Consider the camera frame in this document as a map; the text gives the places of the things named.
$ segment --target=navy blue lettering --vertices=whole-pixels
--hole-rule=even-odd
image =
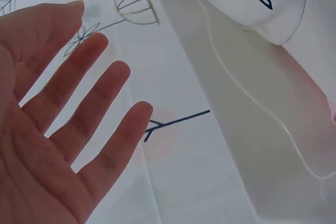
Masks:
[[[271,0],[259,0],[260,2],[262,2],[268,9],[273,10],[273,5],[272,5],[272,1]]]

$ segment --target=palm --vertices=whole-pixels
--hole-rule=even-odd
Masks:
[[[130,74],[125,63],[115,62],[72,118],[50,138],[44,137],[84,74],[107,46],[101,34],[87,39],[42,91],[20,108],[18,101],[75,31],[63,34],[61,43],[50,42],[29,54],[15,64],[14,75],[8,74],[3,82],[0,80],[0,88],[5,91],[15,83],[9,99],[5,93],[4,102],[0,101],[2,223],[84,223],[124,170],[148,124],[152,108],[140,102],[127,113],[99,155],[78,173],[72,171],[71,164]],[[4,110],[2,106],[8,101]]]
[[[15,104],[0,142],[1,191],[7,200],[0,208],[3,223],[83,223],[93,209],[85,185]]]

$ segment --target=fingernail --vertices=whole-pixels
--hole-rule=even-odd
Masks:
[[[66,4],[66,6],[73,10],[78,10],[79,12],[81,12],[81,15],[83,16],[84,9],[85,9],[85,4],[83,0],[76,0],[76,1],[69,2]]]

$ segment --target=navy blue line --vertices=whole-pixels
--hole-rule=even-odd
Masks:
[[[144,142],[147,142],[147,140],[148,140],[148,139],[149,139],[149,137],[152,135],[152,133],[153,133],[153,131],[151,131],[151,132],[148,132],[148,134],[147,134],[147,136],[146,136],[146,138],[145,138]]]
[[[9,0],[2,8],[0,8],[0,12],[11,2],[12,0]]]
[[[149,120],[151,123],[156,123],[157,125],[163,125],[163,123],[159,123],[157,121],[154,121],[154,120]]]
[[[186,120],[190,120],[192,118],[196,118],[198,116],[205,115],[205,114],[208,114],[208,113],[210,113],[210,110],[203,111],[201,113],[197,113],[197,114],[194,114],[194,115],[191,115],[191,116],[187,116],[186,118],[181,118],[181,119],[169,122],[169,123],[164,123],[162,125],[159,125],[159,126],[156,126],[156,127],[153,127],[153,128],[150,128],[150,129],[146,130],[146,133],[151,132],[151,131],[155,131],[155,130],[158,130],[160,128],[167,127],[167,126],[170,126],[170,125],[173,125],[173,124],[176,124],[176,123],[180,123],[180,122],[183,122],[183,121],[186,121]]]

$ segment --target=finger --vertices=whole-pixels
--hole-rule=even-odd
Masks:
[[[42,91],[22,107],[39,132],[44,134],[48,130],[107,45],[105,35],[91,35],[59,67]]]
[[[24,98],[50,62],[75,35],[80,27],[81,22],[77,27],[69,27],[68,34],[64,36],[63,41],[49,42],[35,54],[27,57],[25,61],[20,62],[16,66],[14,95],[18,101],[21,101]]]
[[[127,166],[152,112],[150,104],[137,103],[126,114],[98,156],[78,172],[95,204],[102,200]]]
[[[72,118],[49,139],[72,164],[96,131],[130,75],[126,63],[114,62],[78,106]]]
[[[45,44],[63,41],[81,24],[84,3],[40,4],[0,18],[0,45],[17,64]]]

